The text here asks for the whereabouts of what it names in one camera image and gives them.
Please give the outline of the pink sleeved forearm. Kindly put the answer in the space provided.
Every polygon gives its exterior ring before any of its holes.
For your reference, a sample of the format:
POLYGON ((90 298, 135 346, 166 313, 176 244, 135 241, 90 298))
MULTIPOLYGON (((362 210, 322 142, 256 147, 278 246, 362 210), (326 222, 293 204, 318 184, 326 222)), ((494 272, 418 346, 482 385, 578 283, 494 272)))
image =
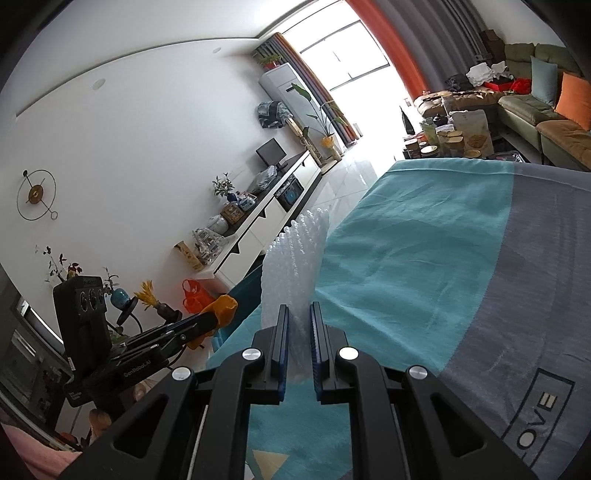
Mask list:
POLYGON ((2 424, 4 432, 29 471, 37 479, 57 479, 80 455, 80 452, 55 450, 23 430, 2 424))

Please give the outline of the left hand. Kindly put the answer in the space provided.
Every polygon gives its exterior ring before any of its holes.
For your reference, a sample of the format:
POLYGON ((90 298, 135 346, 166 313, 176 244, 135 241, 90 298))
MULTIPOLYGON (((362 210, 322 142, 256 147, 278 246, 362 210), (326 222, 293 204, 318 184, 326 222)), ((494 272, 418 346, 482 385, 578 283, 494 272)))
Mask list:
POLYGON ((112 425, 110 416, 106 412, 97 409, 92 409, 89 412, 88 419, 91 431, 91 443, 100 438, 112 425))

